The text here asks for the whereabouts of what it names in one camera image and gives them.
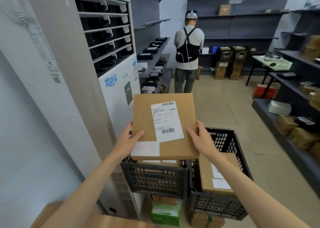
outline gray t-shirt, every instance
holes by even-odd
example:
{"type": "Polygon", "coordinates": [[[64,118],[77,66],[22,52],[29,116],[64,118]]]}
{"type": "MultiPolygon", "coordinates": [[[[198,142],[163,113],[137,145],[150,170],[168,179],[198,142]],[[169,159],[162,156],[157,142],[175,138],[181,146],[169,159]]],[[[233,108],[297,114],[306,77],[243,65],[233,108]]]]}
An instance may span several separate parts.
{"type": "MultiPolygon", "coordinates": [[[[187,25],[185,28],[187,33],[189,33],[194,28],[194,26],[187,25]]],[[[176,36],[174,37],[174,45],[176,46],[176,48],[180,48],[185,41],[186,41],[186,33],[182,28],[177,31],[176,36]]],[[[190,41],[190,44],[195,46],[200,46],[200,49],[202,49],[203,42],[205,41],[205,35],[201,29],[196,28],[194,32],[192,32],[192,34],[189,36],[189,41],[190,41]]],[[[184,63],[184,64],[179,62],[177,63],[178,63],[178,69],[193,70],[198,68],[198,59],[189,63],[184,63]]]]}

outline gray pants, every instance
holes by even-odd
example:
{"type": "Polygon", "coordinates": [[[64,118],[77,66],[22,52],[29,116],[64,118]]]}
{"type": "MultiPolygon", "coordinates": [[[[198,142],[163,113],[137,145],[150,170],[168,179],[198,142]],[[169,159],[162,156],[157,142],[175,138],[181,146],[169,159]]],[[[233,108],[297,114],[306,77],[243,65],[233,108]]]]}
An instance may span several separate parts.
{"type": "Polygon", "coordinates": [[[182,93],[184,80],[186,80],[186,85],[184,87],[183,93],[191,93],[196,77],[196,72],[196,69],[185,70],[176,68],[176,74],[174,76],[174,93],[182,93]]]}

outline green box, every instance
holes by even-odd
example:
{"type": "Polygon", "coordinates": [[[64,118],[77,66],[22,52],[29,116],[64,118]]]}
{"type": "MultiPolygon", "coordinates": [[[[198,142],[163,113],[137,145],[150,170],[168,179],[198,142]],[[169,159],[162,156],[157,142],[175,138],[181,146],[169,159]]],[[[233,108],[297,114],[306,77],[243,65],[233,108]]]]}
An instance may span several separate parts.
{"type": "Polygon", "coordinates": [[[180,204],[175,206],[167,204],[157,204],[152,202],[152,221],[155,224],[165,224],[179,226],[180,204]]]}

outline black plastic crate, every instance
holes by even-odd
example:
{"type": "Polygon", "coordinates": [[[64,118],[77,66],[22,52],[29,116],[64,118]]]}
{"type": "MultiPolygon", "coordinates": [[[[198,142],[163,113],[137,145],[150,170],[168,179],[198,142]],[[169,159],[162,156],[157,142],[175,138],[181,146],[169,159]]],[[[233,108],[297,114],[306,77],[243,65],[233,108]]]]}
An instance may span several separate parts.
{"type": "Polygon", "coordinates": [[[120,164],[132,192],[187,199],[191,162],[180,161],[180,167],[142,164],[125,159],[120,164]]]}
{"type": "MultiPolygon", "coordinates": [[[[235,132],[233,130],[216,128],[206,128],[206,130],[210,133],[216,148],[220,152],[235,153],[242,172],[253,180],[235,132]]],[[[190,188],[186,203],[189,211],[234,220],[242,220],[247,216],[247,211],[236,196],[202,192],[199,161],[196,159],[190,162],[192,162],[192,168],[189,173],[190,188]]]]}

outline air conditioner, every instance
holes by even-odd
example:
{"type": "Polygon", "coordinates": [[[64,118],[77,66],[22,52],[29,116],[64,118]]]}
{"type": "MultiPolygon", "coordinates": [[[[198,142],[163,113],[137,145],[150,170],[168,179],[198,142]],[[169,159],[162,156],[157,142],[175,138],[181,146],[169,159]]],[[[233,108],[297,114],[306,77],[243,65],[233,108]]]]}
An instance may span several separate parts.
{"type": "MultiPolygon", "coordinates": [[[[140,94],[130,0],[0,0],[0,49],[87,177],[132,120],[140,94]]],[[[100,201],[138,218],[120,167],[100,201]]]]}

